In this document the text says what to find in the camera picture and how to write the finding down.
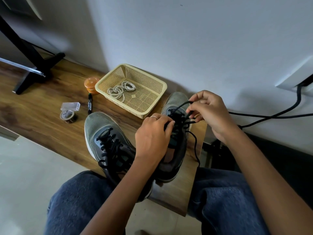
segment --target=black metal stand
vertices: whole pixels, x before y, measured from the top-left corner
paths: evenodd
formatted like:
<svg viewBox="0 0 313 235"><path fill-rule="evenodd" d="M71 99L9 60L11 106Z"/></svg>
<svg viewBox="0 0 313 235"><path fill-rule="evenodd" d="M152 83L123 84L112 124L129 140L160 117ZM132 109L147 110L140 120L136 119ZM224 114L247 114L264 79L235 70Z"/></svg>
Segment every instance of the black metal stand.
<svg viewBox="0 0 313 235"><path fill-rule="evenodd" d="M31 61L36 72L28 72L23 79L16 85L13 92L21 94L35 82L43 83L52 77L50 69L65 57L64 53L58 53L48 59L44 59L37 50L28 42L21 39L17 33L0 16L0 31Z"/></svg>

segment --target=orange lid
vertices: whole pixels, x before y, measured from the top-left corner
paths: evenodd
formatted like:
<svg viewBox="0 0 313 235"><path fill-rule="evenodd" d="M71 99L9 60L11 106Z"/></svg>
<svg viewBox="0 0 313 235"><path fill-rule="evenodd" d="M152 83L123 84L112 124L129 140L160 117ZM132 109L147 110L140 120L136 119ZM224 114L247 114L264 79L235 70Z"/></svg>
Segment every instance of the orange lid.
<svg viewBox="0 0 313 235"><path fill-rule="evenodd" d="M99 78L97 77L90 77L87 78L84 82L84 85L86 88L93 88L95 87L96 83L99 81Z"/></svg>

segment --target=tile floor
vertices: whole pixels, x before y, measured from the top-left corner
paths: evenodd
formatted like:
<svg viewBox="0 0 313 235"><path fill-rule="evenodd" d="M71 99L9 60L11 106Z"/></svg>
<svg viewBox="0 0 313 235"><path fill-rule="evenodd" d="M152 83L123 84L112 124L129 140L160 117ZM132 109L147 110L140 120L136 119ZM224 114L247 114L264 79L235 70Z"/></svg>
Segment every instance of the tile floor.
<svg viewBox="0 0 313 235"><path fill-rule="evenodd" d="M0 235L42 234L51 196L86 168L26 138L0 137ZM201 223L150 200L137 203L126 234L201 234Z"/></svg>

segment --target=hand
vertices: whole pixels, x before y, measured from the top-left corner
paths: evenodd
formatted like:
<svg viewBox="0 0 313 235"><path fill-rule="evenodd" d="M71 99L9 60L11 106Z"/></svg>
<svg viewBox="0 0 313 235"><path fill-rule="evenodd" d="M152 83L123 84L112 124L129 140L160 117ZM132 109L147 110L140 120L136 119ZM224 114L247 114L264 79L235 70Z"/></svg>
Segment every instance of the hand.
<svg viewBox="0 0 313 235"><path fill-rule="evenodd" d="M168 116L154 113L144 119L142 126L135 134L136 159L141 159L145 166L154 171L164 157L175 121ZM170 122L164 131L164 125Z"/></svg>
<svg viewBox="0 0 313 235"><path fill-rule="evenodd" d="M239 127L230 117L222 98L210 91L202 90L194 94L189 100L193 103L186 112L194 111L190 118L194 118L199 114L195 121L205 120L211 126L217 139L227 144L225 140L226 134L238 130Z"/></svg>

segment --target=black marker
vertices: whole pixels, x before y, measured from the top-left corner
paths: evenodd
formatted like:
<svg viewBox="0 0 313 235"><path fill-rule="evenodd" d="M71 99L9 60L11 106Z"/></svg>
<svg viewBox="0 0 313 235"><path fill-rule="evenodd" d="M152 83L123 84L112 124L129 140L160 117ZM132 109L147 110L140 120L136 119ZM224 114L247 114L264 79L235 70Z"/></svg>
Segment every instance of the black marker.
<svg viewBox="0 0 313 235"><path fill-rule="evenodd" d="M91 109L92 109L92 94L89 93L88 94L88 114L91 114Z"/></svg>

